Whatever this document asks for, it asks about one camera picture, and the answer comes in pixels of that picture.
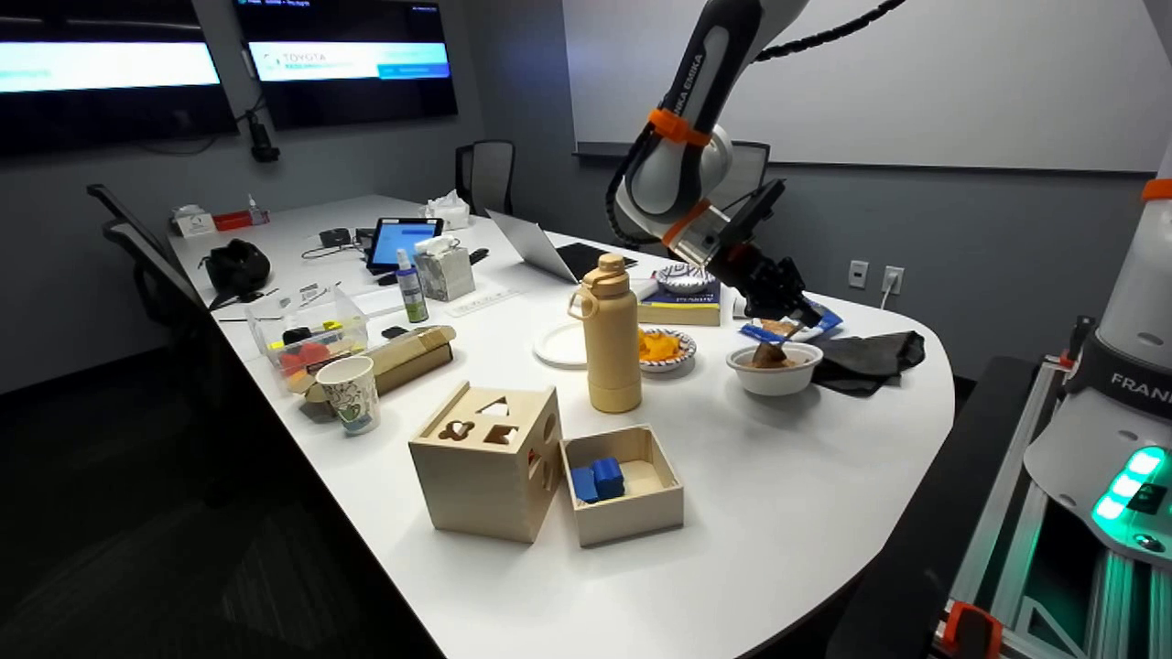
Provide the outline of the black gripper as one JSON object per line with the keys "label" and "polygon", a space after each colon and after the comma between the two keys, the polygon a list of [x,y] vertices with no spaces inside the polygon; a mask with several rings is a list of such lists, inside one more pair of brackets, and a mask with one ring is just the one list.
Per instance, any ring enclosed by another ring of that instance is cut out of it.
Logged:
{"label": "black gripper", "polygon": [[709,276],[742,298],[750,319],[781,319],[803,308],[803,276],[790,260],[768,260],[750,242],[721,244]]}

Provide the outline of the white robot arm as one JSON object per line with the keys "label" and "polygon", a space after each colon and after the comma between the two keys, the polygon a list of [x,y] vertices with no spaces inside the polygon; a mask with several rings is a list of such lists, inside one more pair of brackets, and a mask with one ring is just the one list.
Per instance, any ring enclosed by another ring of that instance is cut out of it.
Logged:
{"label": "white robot arm", "polygon": [[797,54],[848,36],[903,0],[879,0],[848,23],[781,45],[781,32],[809,0],[708,0],[684,45],[667,94],[649,111],[608,187],[612,227],[643,244],[658,242],[693,268],[742,298],[750,319],[797,319],[817,326],[822,311],[804,300],[804,281],[790,260],[765,258],[750,235],[768,216],[785,185],[763,185],[737,214],[709,202],[730,177],[732,144],[717,116],[737,76],[765,59]]}

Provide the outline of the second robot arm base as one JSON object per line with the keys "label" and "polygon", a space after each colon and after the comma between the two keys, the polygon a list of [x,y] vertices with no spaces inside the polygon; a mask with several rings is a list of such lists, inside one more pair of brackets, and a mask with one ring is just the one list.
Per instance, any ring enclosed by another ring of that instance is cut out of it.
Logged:
{"label": "second robot arm base", "polygon": [[1172,155],[1100,324],[1030,387],[939,659],[1172,659]]}

